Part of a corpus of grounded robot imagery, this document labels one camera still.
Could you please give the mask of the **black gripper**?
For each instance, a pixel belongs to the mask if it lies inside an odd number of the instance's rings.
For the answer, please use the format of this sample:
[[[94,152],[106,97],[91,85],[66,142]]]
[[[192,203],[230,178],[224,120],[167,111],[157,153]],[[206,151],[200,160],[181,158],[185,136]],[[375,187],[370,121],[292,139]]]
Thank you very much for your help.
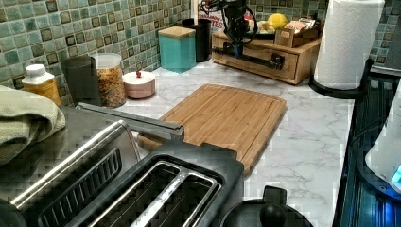
[[[231,40],[231,46],[238,59],[243,55],[243,46],[252,40],[252,38],[246,39],[248,22],[244,15],[249,9],[246,0],[221,0],[220,2],[224,33]]]

